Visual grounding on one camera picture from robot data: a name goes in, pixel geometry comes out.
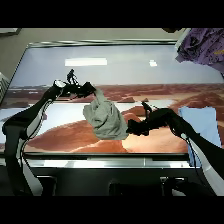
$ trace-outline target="desert image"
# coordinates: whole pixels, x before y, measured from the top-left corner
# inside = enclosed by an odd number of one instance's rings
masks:
[[[47,86],[13,87],[8,91],[0,111],[1,125],[16,112],[35,104]],[[115,102],[125,121],[145,119],[141,101],[158,108],[188,106],[216,109],[219,135],[224,143],[224,84],[149,84],[100,85],[105,97]],[[72,99],[61,97],[44,114],[38,135],[31,139],[25,152],[65,153],[187,153],[187,145],[174,136],[168,127],[152,130],[149,136],[130,134],[125,140],[100,140],[85,120],[82,110],[94,96]],[[4,150],[4,135],[1,136]]]

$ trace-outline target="crumpled gray fabric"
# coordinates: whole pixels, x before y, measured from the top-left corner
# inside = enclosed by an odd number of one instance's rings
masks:
[[[95,135],[102,140],[126,139],[128,127],[120,111],[100,89],[96,89],[95,96],[96,99],[83,109],[83,115],[93,126]]]

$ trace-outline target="blue fabric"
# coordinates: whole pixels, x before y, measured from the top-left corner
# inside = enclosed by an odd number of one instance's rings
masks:
[[[179,115],[184,118],[194,130],[199,133],[203,138],[221,147],[221,140],[218,133],[218,123],[216,121],[216,110],[213,107],[205,108],[179,108]],[[190,165],[194,166],[193,155],[188,146],[188,153],[190,157]],[[195,154],[196,165],[201,166],[200,160]]]

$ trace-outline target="purple cloth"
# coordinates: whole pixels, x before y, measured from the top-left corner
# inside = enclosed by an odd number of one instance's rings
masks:
[[[209,65],[223,72],[224,28],[192,28],[178,49],[176,60]]]

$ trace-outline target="table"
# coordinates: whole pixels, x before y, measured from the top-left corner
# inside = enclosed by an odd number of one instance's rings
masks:
[[[175,41],[117,40],[44,42],[28,45],[0,110],[0,127],[7,118],[36,103],[55,79],[66,80],[74,69],[80,84],[103,90],[125,119],[144,119],[140,101],[156,107],[213,106],[224,142],[224,81],[221,74],[192,62],[175,60]],[[49,106],[38,135],[25,152],[73,154],[187,153],[184,141],[169,128],[150,136],[129,135],[123,141],[100,141],[82,114],[84,99],[57,101]],[[0,134],[1,151],[5,136]]]

